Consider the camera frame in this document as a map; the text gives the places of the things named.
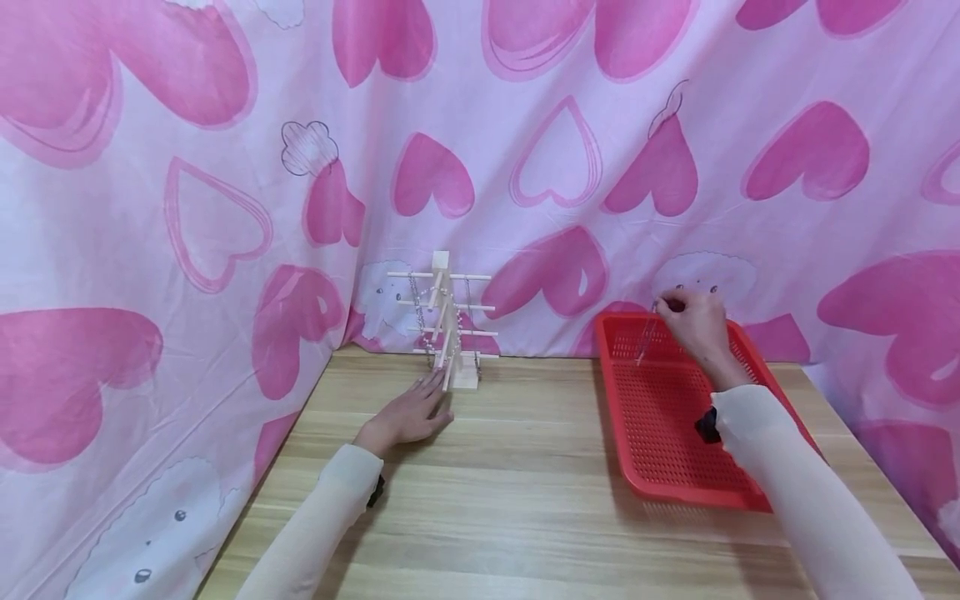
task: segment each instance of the person's left hand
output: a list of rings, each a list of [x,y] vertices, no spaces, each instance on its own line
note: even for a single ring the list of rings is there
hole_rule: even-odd
[[[453,411],[438,411],[444,401],[444,375],[439,370],[418,379],[367,421],[353,445],[383,458],[395,445],[426,440],[449,425]]]

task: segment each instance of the person's right hand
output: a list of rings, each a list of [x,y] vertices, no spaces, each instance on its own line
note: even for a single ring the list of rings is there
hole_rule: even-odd
[[[717,295],[676,288],[660,294],[654,309],[716,392],[753,383],[730,352],[727,311]]]
[[[729,352],[727,311],[716,294],[684,288],[667,290],[657,298],[655,310],[677,342],[696,360]]]

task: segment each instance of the wrist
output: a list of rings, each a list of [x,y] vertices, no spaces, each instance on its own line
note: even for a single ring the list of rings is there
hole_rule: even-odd
[[[364,423],[353,439],[353,445],[367,450],[379,459],[383,459],[395,444],[393,435],[375,420]]]
[[[697,357],[697,363],[710,380],[715,392],[726,392],[741,385],[754,383],[729,348],[705,352]]]

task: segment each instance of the pink heart pattern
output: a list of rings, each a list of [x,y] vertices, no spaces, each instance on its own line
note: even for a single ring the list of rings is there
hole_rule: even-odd
[[[564,229],[518,252],[493,276],[482,302],[500,319],[543,293],[546,303],[568,319],[582,315],[603,298],[610,270],[603,249],[589,231]]]
[[[874,420],[861,423],[855,433],[933,538],[960,564],[960,547],[944,530],[939,515],[960,497],[949,432],[915,422]],[[953,535],[957,532],[960,523],[953,523]]]
[[[960,206],[960,142],[930,167],[920,192],[932,203]]]
[[[280,445],[287,439],[287,434],[297,422],[300,411],[284,415],[279,419],[268,420],[260,427],[260,436],[256,441],[256,451],[253,453],[253,485],[256,486],[267,472],[267,468],[280,451]]]
[[[698,6],[699,0],[484,0],[484,58],[501,79],[535,79],[576,46],[596,9],[597,64],[609,79],[628,82],[670,55]]]
[[[3,3],[0,133],[54,167],[92,163],[109,144],[123,104],[114,59],[200,127],[236,123],[256,96],[250,47],[220,2],[203,10],[129,0]]]
[[[697,164],[676,114],[663,120],[603,201],[603,209],[618,214],[633,210],[647,196],[666,217],[686,212],[697,197]]]
[[[743,326],[764,360],[773,362],[810,362],[810,345],[793,315],[780,315],[763,323]]]
[[[260,391],[283,399],[300,374],[300,340],[320,342],[346,316],[337,286],[323,272],[280,265],[253,316],[252,362]]]
[[[351,88],[376,62],[388,76],[413,81],[426,74],[437,48],[422,0],[334,0],[333,56]]]
[[[740,27],[759,31],[773,27],[807,0],[747,0],[736,14]],[[820,23],[832,36],[869,33],[906,5],[906,0],[816,0]]]
[[[742,193],[768,200],[803,178],[811,200],[849,194],[867,175],[870,143],[856,121],[833,102],[805,108],[784,127],[744,175]]]
[[[902,254],[854,274],[820,300],[828,325],[893,336],[886,371],[908,399],[934,410],[960,403],[960,252]]]
[[[32,463],[80,455],[103,420],[102,387],[149,380],[163,351],[156,325],[119,308],[57,308],[0,316],[0,441]]]
[[[445,218],[459,219],[473,208],[473,180],[460,158],[418,132],[407,140],[396,166],[394,209],[412,217],[426,208],[430,198]]]
[[[567,139],[546,137],[547,134],[554,128],[554,126],[558,124],[561,116],[569,117],[570,122],[576,129],[578,137],[577,141],[579,144],[583,145],[584,168],[582,169],[558,168],[560,165],[540,164],[538,162],[531,164],[531,158],[539,155],[538,150],[541,147],[548,152],[548,149],[553,149],[558,146],[564,148],[574,148],[577,145],[567,141]],[[575,153],[564,152],[562,156],[566,157],[570,156],[571,154]],[[557,156],[556,153],[549,153],[548,155],[551,159],[555,159]],[[549,174],[551,178],[562,178],[564,175],[568,174],[573,174],[573,177],[576,177],[578,175],[578,171],[583,171],[583,181],[574,182],[574,187],[576,187],[576,184],[579,183],[581,191],[572,198],[568,198],[552,188],[547,188],[533,195],[527,194],[521,189],[520,186],[520,181],[523,179],[524,170],[527,168],[530,168],[531,171],[535,171],[538,174]],[[593,131],[590,129],[589,123],[587,123],[587,120],[584,118],[584,114],[580,111],[580,107],[577,106],[576,99],[573,96],[567,96],[561,100],[553,110],[550,111],[543,122],[540,123],[540,126],[534,132],[526,146],[523,148],[523,151],[520,154],[520,159],[517,161],[514,171],[510,175],[510,195],[514,199],[515,203],[523,207],[536,206],[547,199],[552,199],[557,206],[561,206],[563,208],[573,208],[589,200],[589,198],[600,186],[600,180],[602,177],[603,162],[600,158],[600,146],[597,143],[596,136],[593,135]]]
[[[204,185],[196,196],[181,193],[183,176],[189,176]],[[252,220],[249,228],[258,229],[258,237],[246,250],[229,247],[244,236],[247,223],[229,219],[228,211],[218,201],[227,201],[240,210],[235,215],[241,220]],[[190,243],[184,237],[183,205],[189,204],[192,221],[187,225],[197,231]],[[174,156],[167,168],[166,188],[163,193],[163,214],[167,233],[180,268],[190,283],[207,294],[224,291],[233,279],[240,260],[254,260],[267,252],[274,240],[274,226],[270,215],[257,200],[232,185],[218,180],[196,166]],[[204,272],[204,264],[223,265],[218,273]]]
[[[570,356],[578,358],[594,358],[597,356],[597,333],[596,319],[604,313],[645,313],[650,312],[649,307],[640,306],[636,302],[626,300],[617,300],[607,304],[599,313],[587,322],[587,325],[577,336],[573,348],[570,349]]]
[[[303,205],[303,233],[314,248],[346,239],[360,247],[367,207],[347,189],[347,174],[340,160],[334,160],[310,186]]]

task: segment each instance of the hand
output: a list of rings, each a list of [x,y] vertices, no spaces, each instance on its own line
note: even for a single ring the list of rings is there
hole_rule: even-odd
[[[716,294],[667,290],[657,298],[655,310],[677,342],[698,361],[729,352],[727,311]]]
[[[727,310],[715,294],[700,294],[683,288],[660,294],[655,304],[670,333],[704,370],[714,390],[753,383],[730,352]]]
[[[453,411],[438,411],[444,400],[444,370],[418,379],[361,427],[353,445],[380,458],[397,444],[419,442],[453,421]]]

